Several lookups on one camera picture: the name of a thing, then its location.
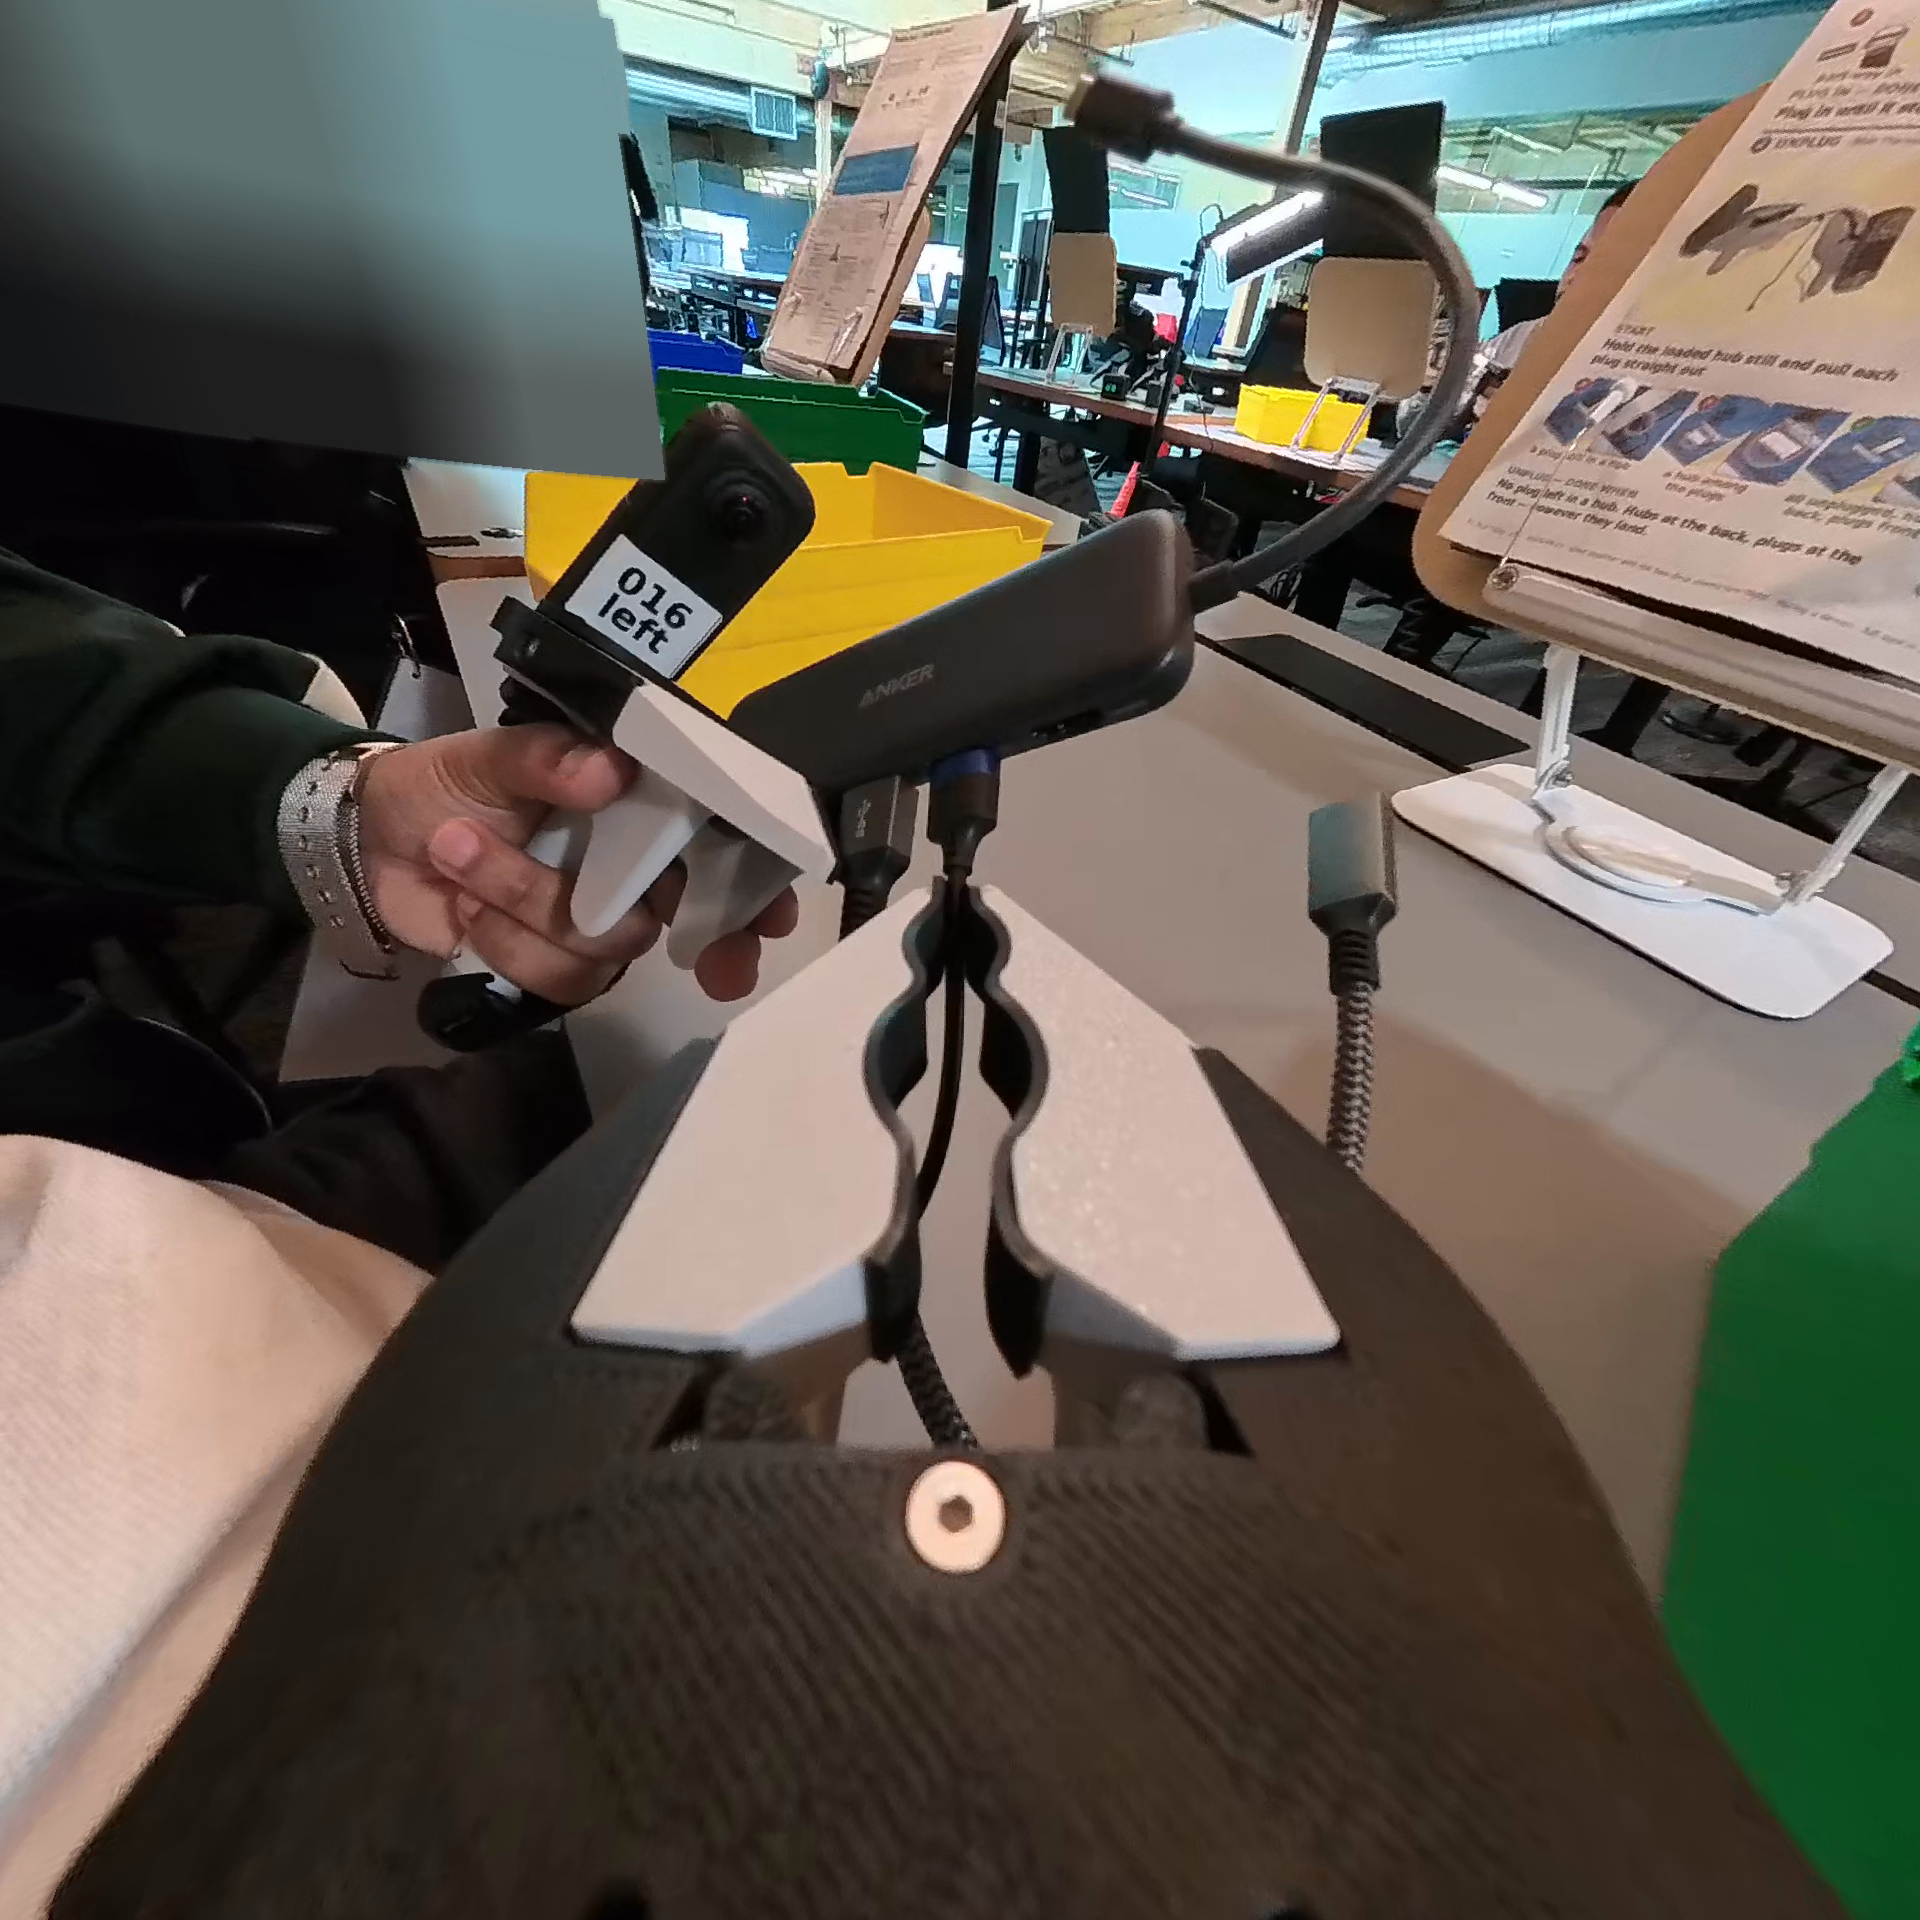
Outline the person's left forearm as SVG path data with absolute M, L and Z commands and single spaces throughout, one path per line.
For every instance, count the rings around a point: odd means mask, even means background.
M 2 891 L 259 905 L 300 925 L 278 811 L 373 742 L 306 703 L 321 663 L 183 638 L 2 551 Z

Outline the black USB hub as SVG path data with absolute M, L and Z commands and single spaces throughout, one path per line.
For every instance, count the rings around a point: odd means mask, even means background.
M 1241 562 L 1196 571 L 1182 526 L 1168 514 L 1146 514 L 745 695 L 730 709 L 730 732 L 820 795 L 877 779 L 931 782 L 953 754 L 1015 759 L 1168 705 L 1189 683 L 1196 616 L 1307 566 L 1360 526 L 1466 402 L 1474 283 L 1417 192 L 1335 160 L 1216 140 L 1186 123 L 1164 91 L 1115 78 L 1082 82 L 1066 117 L 1118 158 L 1175 155 L 1241 181 L 1369 205 L 1428 266 L 1451 321 L 1434 406 L 1371 477 Z

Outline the printed instruction sheet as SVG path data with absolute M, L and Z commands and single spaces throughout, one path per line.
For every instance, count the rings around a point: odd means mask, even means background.
M 1446 542 L 1917 683 L 1917 3 L 1835 3 Z

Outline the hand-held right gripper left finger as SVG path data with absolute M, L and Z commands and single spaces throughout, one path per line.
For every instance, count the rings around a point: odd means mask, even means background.
M 927 1365 L 920 1142 L 948 888 L 897 897 L 736 1015 L 571 1310 L 588 1345 L 757 1373 L 796 1403 Z

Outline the brown board document stand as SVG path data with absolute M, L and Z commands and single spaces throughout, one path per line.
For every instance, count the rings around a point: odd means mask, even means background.
M 890 35 L 783 277 L 767 371 L 844 389 L 871 377 L 931 231 L 931 185 L 1026 34 L 997 8 Z

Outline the braided cable grey plug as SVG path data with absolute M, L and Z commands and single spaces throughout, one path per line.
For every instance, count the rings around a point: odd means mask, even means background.
M 881 779 L 843 795 L 837 828 L 840 888 L 837 939 L 850 940 L 875 921 L 915 854 L 920 791 L 905 779 Z M 953 754 L 931 782 L 931 844 L 940 848 L 936 985 L 943 997 L 940 1082 L 932 1120 L 915 1174 L 920 1219 L 940 1185 L 957 1125 L 957 1091 L 965 1039 L 965 977 L 953 958 L 953 885 L 971 879 L 982 840 L 1000 823 L 1000 762 L 986 752 Z M 1310 921 L 1325 939 L 1328 994 L 1335 1004 L 1335 1058 L 1325 1148 L 1360 1174 L 1371 1142 L 1373 997 L 1380 985 L 1377 939 L 1398 911 L 1395 830 L 1384 801 L 1325 805 L 1310 818 Z

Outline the green plastic bin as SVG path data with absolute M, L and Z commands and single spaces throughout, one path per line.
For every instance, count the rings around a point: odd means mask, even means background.
M 736 410 L 796 466 L 833 463 L 851 477 L 871 466 L 915 474 L 924 453 L 924 410 L 884 389 L 863 392 L 765 371 L 657 371 L 661 442 L 673 442 L 687 416 L 717 402 Z
M 1917 1031 L 1722 1248 L 1663 1621 L 1850 1916 L 1917 1916 Z

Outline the yellow plastic bin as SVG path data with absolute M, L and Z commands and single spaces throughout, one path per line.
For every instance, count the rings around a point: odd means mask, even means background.
M 1369 434 L 1371 411 L 1365 389 L 1241 386 L 1233 434 L 1265 447 L 1347 453 Z
M 1051 524 L 900 466 L 796 472 L 811 498 L 801 551 L 682 676 L 716 717 L 802 668 L 1039 562 Z

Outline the person's left hand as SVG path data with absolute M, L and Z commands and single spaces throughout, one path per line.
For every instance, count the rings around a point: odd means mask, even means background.
M 548 814 L 600 814 L 637 762 L 558 725 L 457 732 L 368 762 L 358 848 L 373 911 L 421 953 L 474 953 L 562 1010 L 604 997 L 677 925 L 684 873 L 669 867 L 610 930 L 571 921 L 571 879 L 527 844 Z

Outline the black metal pole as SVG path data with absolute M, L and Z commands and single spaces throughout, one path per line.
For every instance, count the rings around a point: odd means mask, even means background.
M 992 240 L 997 240 L 997 196 L 1000 196 L 1000 155 L 1003 155 L 1003 105 L 1008 90 L 1008 70 L 1015 44 L 1008 38 L 982 82 L 975 117 L 971 117 L 971 155 L 965 182 L 965 226 L 963 226 L 963 282 L 953 324 L 953 365 L 948 371 L 948 425 L 943 425 L 943 460 L 965 472 L 971 456 L 971 422 L 975 422 L 975 369 L 979 340 L 986 324 L 986 293 L 992 277 Z

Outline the small board stand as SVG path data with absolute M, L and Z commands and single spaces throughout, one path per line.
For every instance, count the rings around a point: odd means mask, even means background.
M 1115 241 L 1100 231 L 1051 231 L 1045 254 L 1045 324 L 1051 346 L 1045 377 L 1055 380 L 1072 344 L 1096 344 L 1115 324 Z
M 1417 259 L 1319 259 L 1310 274 L 1301 369 L 1315 389 L 1417 397 L 1430 371 L 1436 274 Z

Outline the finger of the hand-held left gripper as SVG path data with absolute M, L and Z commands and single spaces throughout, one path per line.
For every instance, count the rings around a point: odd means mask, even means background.
M 677 688 L 643 683 L 614 721 L 614 746 L 637 767 L 680 791 L 802 879 L 822 881 L 837 862 L 822 805 L 802 773 Z

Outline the grey desk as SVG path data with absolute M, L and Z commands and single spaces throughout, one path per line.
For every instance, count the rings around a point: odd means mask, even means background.
M 1205 648 L 1164 711 L 1004 767 L 979 877 L 1319 1126 L 1310 811 L 1428 779 Z M 1894 989 L 1767 1021 L 1398 836 L 1369 1182 L 1503 1327 L 1659 1597 L 1713 1263 L 1917 1021 L 1914 885 L 1838 894 L 1894 933 Z

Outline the white wooden document stand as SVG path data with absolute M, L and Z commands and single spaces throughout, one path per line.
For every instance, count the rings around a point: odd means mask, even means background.
M 1530 771 L 1495 765 L 1417 783 L 1395 797 L 1395 814 L 1736 1010 L 1808 1019 L 1894 951 L 1887 933 L 1824 897 L 1824 888 L 1917 771 L 1917 683 L 1855 669 L 1736 621 L 1669 611 L 1555 571 L 1485 560 L 1442 535 L 1461 492 L 1717 149 L 1739 132 L 1757 98 L 1764 94 L 1712 114 L 1645 173 L 1430 492 L 1414 538 L 1428 590 L 1451 611 L 1544 641 L 1544 695 Z M 1881 771 L 1812 870 L 1775 877 L 1745 867 L 1577 783 L 1570 705 L 1582 663 L 1609 663 L 1736 709 L 1764 725 L 1878 762 Z

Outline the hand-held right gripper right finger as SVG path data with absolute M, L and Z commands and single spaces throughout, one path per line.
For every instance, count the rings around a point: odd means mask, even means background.
M 1337 1327 L 1189 1037 L 1003 888 L 971 888 L 989 1162 L 986 1317 L 1055 1432 L 1142 1379 L 1337 1350 Z

